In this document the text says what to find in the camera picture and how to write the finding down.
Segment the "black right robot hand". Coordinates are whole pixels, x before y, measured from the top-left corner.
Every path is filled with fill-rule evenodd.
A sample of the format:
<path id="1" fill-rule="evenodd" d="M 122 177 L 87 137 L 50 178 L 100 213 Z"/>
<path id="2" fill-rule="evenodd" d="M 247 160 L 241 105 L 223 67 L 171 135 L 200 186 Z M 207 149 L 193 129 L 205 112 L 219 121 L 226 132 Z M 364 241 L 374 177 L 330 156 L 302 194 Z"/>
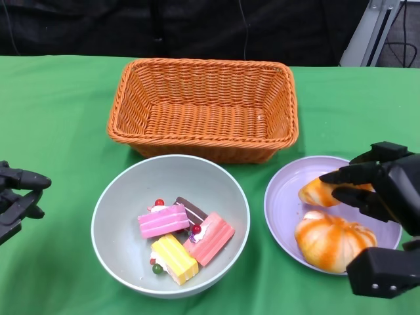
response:
<path id="1" fill-rule="evenodd" d="M 320 180 L 336 185 L 331 195 L 361 214 L 399 223 L 412 237 L 404 250 L 419 249 L 419 154 L 406 146 L 377 142 Z"/>

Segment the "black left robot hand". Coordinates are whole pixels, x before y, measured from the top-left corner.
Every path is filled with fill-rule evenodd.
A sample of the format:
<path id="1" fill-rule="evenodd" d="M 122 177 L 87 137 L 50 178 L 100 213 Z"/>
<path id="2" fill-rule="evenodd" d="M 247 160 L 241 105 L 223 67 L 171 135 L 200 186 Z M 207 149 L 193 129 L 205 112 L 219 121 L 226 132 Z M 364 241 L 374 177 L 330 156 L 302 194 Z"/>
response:
<path id="1" fill-rule="evenodd" d="M 1 162 L 1 243 L 5 243 L 22 228 L 25 218 L 42 219 L 44 211 L 37 205 L 51 179 L 39 173 L 13 169 Z"/>

